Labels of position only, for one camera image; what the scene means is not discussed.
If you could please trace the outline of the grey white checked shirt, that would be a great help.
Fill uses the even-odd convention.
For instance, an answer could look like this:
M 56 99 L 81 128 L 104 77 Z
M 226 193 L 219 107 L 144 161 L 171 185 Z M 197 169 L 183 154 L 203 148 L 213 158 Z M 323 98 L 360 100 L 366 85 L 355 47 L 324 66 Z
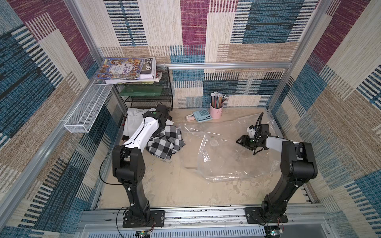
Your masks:
M 176 154 L 185 146 L 182 132 L 176 126 L 166 126 L 157 137 L 152 137 L 146 150 L 153 156 L 163 160 L 170 160 L 173 154 Z

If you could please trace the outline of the clear plastic vacuum bag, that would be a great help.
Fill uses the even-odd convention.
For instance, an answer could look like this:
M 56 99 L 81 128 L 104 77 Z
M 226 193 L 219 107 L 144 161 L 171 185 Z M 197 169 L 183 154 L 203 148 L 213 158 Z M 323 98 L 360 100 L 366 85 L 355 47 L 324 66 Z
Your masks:
M 236 141 L 247 135 L 260 115 L 224 122 L 183 123 L 179 127 L 185 146 L 179 152 L 184 168 L 211 182 L 252 179 L 278 172 L 280 153 L 269 149 L 254 155 Z M 218 146 L 210 141 L 216 139 Z

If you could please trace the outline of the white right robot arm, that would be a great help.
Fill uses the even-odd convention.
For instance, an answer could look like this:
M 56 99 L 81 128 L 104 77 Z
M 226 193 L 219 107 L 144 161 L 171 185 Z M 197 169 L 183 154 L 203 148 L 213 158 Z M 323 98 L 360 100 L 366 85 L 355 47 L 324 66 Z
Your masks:
M 256 155 L 263 150 L 280 152 L 281 176 L 272 192 L 267 194 L 261 207 L 245 208 L 249 224 L 266 225 L 272 222 L 288 222 L 287 204 L 290 198 L 309 180 L 318 174 L 313 147 L 307 142 L 293 142 L 272 136 L 268 124 L 257 124 L 247 128 L 248 135 L 241 136 L 236 143 L 253 151 Z

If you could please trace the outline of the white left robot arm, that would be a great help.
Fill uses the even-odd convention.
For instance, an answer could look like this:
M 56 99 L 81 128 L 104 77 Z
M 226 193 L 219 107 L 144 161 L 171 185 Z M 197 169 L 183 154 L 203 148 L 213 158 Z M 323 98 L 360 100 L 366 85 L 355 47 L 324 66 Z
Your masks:
M 169 109 L 158 105 L 143 114 L 143 122 L 122 146 L 112 152 L 112 174 L 126 190 L 130 206 L 123 215 L 123 228 L 163 227 L 164 210 L 151 211 L 142 180 L 145 175 L 143 151 L 149 140 L 165 129 Z

